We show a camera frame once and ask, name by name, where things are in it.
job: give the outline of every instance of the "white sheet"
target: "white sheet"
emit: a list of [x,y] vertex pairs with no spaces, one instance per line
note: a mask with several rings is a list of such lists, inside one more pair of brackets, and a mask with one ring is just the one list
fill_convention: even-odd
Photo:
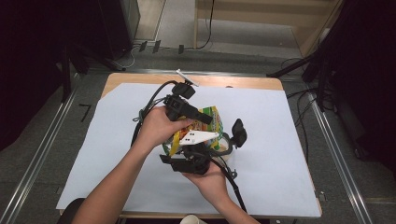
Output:
[[[84,144],[70,172],[57,209],[85,198],[120,161],[131,144],[133,118],[160,85],[124,83],[100,100]],[[159,97],[171,93],[164,88]],[[236,119],[247,129],[247,141],[233,152],[229,166],[251,215],[320,217],[311,177],[304,161],[289,105],[283,91],[195,88],[189,103],[215,105],[224,132],[231,135]],[[216,214],[198,189],[159,157],[148,156],[124,211]],[[229,194],[237,202],[231,185]]]

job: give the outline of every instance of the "person's right hand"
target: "person's right hand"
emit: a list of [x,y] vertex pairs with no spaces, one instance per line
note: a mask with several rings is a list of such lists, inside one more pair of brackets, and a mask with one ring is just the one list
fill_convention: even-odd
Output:
[[204,175],[183,175],[198,187],[204,198],[211,204],[215,205],[231,200],[228,195],[225,176],[215,163],[210,162],[209,170]]

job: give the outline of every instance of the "person's left hand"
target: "person's left hand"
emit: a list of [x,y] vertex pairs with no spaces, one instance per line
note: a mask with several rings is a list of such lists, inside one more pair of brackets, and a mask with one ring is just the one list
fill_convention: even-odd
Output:
[[142,141],[151,149],[169,139],[172,134],[192,124],[192,119],[171,121],[165,106],[154,107],[146,116],[136,142]]

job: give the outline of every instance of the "human hand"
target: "human hand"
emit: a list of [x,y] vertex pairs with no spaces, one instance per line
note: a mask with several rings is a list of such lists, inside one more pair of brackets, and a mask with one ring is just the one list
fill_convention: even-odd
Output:
[[209,169],[204,175],[183,175],[197,186],[204,198],[215,207],[224,203],[224,201],[231,200],[228,195],[225,176],[215,163],[210,162]]
[[136,142],[143,142],[150,149],[169,139],[172,134],[192,124],[192,119],[171,121],[166,117],[165,106],[154,107],[146,115]]

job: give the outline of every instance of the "white cup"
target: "white cup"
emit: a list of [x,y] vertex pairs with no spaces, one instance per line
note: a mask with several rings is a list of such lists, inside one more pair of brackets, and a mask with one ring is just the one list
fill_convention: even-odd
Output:
[[195,215],[188,215],[181,219],[180,224],[207,224],[206,222],[202,221]]

